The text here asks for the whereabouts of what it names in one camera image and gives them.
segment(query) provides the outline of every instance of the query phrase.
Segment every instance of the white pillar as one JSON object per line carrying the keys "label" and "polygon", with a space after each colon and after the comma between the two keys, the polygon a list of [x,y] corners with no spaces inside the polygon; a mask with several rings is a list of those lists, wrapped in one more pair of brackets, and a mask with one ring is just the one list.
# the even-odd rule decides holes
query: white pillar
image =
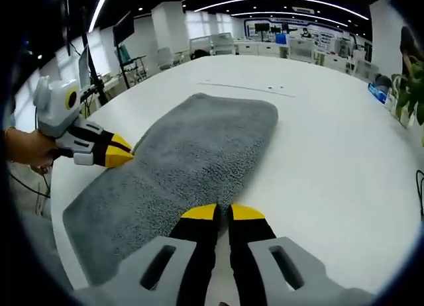
{"label": "white pillar", "polygon": [[386,1],[370,6],[372,19],[372,63],[380,73],[391,77],[402,73],[400,37],[404,23],[399,13]]}
{"label": "white pillar", "polygon": [[161,3],[152,10],[152,19],[158,47],[172,53],[189,49],[186,16],[179,1]]}

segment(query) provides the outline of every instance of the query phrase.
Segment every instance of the gray gripper housing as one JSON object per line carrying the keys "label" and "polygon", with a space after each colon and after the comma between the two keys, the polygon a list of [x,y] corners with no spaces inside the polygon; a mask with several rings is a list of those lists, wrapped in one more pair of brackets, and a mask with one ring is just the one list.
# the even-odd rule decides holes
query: gray gripper housing
{"label": "gray gripper housing", "polygon": [[175,306],[195,247],[195,242],[159,236],[123,260],[113,279],[73,295],[84,305]]}
{"label": "gray gripper housing", "polygon": [[[194,242],[159,236],[123,260],[113,279],[75,291],[73,296],[84,305],[176,306],[195,246]],[[375,298],[330,280],[324,264],[289,238],[248,246],[265,288],[267,304],[261,306],[366,306]]]}
{"label": "gray gripper housing", "polygon": [[267,306],[365,306],[374,300],[367,291],[345,289],[332,281],[324,263],[289,238],[248,246],[258,265]]}

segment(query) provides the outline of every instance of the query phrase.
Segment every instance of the computer monitor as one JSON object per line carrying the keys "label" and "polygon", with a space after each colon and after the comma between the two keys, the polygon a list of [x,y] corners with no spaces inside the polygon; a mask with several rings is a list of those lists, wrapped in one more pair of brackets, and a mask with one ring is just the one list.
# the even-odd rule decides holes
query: computer monitor
{"label": "computer monitor", "polygon": [[278,26],[272,26],[271,27],[271,32],[272,33],[281,33],[281,28]]}
{"label": "computer monitor", "polygon": [[81,86],[82,91],[85,91],[91,85],[90,72],[88,67],[88,53],[89,47],[87,45],[78,60],[79,85]]}
{"label": "computer monitor", "polygon": [[269,23],[255,23],[254,29],[256,32],[266,32],[270,30],[270,24]]}
{"label": "computer monitor", "polygon": [[113,27],[114,46],[118,46],[133,33],[134,17],[132,16],[131,12],[129,12]]}

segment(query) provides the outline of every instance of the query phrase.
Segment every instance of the yellow tip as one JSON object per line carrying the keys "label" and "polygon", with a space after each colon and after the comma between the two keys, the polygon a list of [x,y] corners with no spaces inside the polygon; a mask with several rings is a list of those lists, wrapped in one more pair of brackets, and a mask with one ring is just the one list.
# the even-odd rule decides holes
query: yellow tip
{"label": "yellow tip", "polygon": [[265,216],[250,207],[245,207],[244,205],[232,204],[231,208],[233,209],[233,218],[234,220],[254,220],[254,219],[265,219]]}
{"label": "yellow tip", "polygon": [[198,220],[213,220],[216,204],[204,205],[186,211],[181,218],[198,219]]}
{"label": "yellow tip", "polygon": [[134,158],[134,155],[130,154],[129,152],[125,152],[124,150],[118,147],[109,146],[107,147],[105,157],[105,167],[114,168],[122,166],[126,162],[132,160]]}
{"label": "yellow tip", "polygon": [[125,147],[127,147],[129,150],[132,150],[133,148],[131,147],[131,145],[125,141],[124,138],[122,138],[121,136],[119,136],[118,134],[114,134],[112,137],[112,141],[113,142],[117,142]]}

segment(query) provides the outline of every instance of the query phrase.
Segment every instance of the white chair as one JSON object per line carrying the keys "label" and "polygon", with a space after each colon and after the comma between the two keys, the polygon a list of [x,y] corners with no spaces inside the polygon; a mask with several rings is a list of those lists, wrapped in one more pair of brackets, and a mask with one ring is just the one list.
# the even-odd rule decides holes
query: white chair
{"label": "white chair", "polygon": [[235,54],[234,40],[231,33],[212,34],[211,41],[213,46],[213,55]]}
{"label": "white chair", "polygon": [[171,49],[162,48],[158,50],[156,60],[158,67],[163,71],[172,67],[174,63],[174,55],[171,53]]}

